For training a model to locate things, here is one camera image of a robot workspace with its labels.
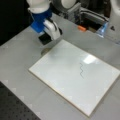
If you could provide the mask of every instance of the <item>wall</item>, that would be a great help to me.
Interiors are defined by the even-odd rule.
[[[0,0],[0,45],[30,24],[25,0]]]

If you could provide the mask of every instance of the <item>cable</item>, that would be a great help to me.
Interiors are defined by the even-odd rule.
[[[83,13],[91,13],[91,14],[93,14],[93,15],[96,15],[96,16],[102,18],[104,21],[109,22],[105,17],[103,17],[103,16],[101,16],[101,15],[98,15],[98,14],[96,14],[96,13],[93,13],[93,12],[91,12],[91,11],[84,11],[84,10],[82,10],[81,12],[83,12]]]

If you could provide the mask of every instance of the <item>pen mark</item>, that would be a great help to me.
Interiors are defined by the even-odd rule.
[[[81,70],[81,73],[80,73],[80,75],[81,75],[81,77],[84,79],[84,77],[83,77],[83,75],[82,75],[82,74],[83,74],[83,69],[82,69],[82,67],[83,67],[83,64],[82,64],[82,63],[80,63],[80,65],[81,65],[81,66],[80,66],[80,70]]]

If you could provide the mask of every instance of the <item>blue robot part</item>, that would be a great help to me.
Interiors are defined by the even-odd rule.
[[[34,14],[32,13],[34,22],[31,24],[31,27],[37,32],[40,33],[44,30],[44,21],[45,19],[49,19],[52,17],[52,11],[48,9],[47,11],[40,13],[40,14]]]

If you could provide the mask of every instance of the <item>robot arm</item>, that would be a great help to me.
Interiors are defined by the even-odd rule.
[[[45,31],[52,40],[57,40],[61,34],[57,24],[50,19],[52,12],[49,0],[27,0],[27,2],[30,6],[28,10],[34,20],[31,27],[38,33]]]
[[[76,0],[51,0],[53,5],[58,8],[59,11],[65,12],[70,9]],[[50,10],[49,0],[27,0],[29,4],[28,10],[33,17],[32,28],[40,33],[45,31],[52,40],[57,40],[61,36],[61,32],[55,22],[50,18],[52,17],[52,12]]]

